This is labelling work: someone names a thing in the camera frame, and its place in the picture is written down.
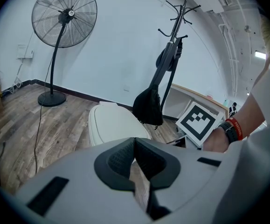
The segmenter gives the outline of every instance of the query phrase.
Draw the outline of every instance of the watch strap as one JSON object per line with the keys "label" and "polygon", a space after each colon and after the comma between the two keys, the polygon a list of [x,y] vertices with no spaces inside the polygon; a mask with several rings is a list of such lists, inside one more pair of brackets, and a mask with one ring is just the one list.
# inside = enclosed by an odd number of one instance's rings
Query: watch strap
{"label": "watch strap", "polygon": [[228,122],[223,122],[219,125],[219,127],[222,127],[225,131],[225,134],[229,140],[229,144],[238,141],[236,130],[231,124]]}
{"label": "watch strap", "polygon": [[237,122],[237,120],[233,117],[230,117],[229,119],[226,119],[226,122],[230,122],[233,125],[234,129],[236,130],[238,140],[242,140],[243,139],[242,128]]}

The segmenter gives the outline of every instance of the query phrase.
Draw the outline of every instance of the black bag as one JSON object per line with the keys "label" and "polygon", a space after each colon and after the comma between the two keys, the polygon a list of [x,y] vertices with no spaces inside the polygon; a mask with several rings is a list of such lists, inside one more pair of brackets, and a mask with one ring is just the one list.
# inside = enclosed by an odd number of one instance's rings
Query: black bag
{"label": "black bag", "polygon": [[173,56],[172,60],[169,61],[170,65],[168,70],[171,71],[171,76],[168,82],[168,86],[163,97],[162,105],[160,104],[159,97],[159,85],[151,84],[149,88],[143,91],[141,94],[137,96],[133,105],[133,115],[137,117],[137,119],[144,124],[156,125],[160,126],[163,124],[163,107],[168,96],[174,74],[177,68],[178,60],[181,56],[182,52],[182,41],[178,43],[178,50],[175,56]]}
{"label": "black bag", "polygon": [[144,124],[157,126],[163,124],[158,85],[148,87],[138,95],[133,105],[133,115]]}

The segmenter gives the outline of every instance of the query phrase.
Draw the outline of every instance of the ceiling light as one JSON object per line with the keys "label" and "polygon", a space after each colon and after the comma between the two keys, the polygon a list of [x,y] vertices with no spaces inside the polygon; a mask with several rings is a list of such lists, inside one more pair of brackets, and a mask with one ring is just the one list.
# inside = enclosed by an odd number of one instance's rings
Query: ceiling light
{"label": "ceiling light", "polygon": [[266,54],[259,52],[259,51],[255,51],[255,56],[262,58],[262,59],[266,59]]}

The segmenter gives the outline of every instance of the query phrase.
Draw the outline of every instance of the white board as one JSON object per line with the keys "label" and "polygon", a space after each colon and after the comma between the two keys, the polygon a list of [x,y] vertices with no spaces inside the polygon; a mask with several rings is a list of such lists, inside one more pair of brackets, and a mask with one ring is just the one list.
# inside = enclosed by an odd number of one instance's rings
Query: white board
{"label": "white board", "polygon": [[211,132],[219,125],[222,117],[223,113],[216,116],[200,104],[192,102],[176,125],[201,147]]}
{"label": "white board", "polygon": [[33,58],[33,50],[30,50],[30,47],[28,47],[28,45],[24,44],[18,45],[17,59],[22,58]]}

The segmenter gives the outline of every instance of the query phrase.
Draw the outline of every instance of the wristwatch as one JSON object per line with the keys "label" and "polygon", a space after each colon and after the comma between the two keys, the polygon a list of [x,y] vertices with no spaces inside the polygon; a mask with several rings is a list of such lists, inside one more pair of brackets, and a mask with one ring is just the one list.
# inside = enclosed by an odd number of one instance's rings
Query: wristwatch
{"label": "wristwatch", "polygon": [[229,144],[238,141],[236,130],[231,124],[228,122],[223,122],[219,125],[219,127],[222,127],[225,131],[225,134],[229,140]]}

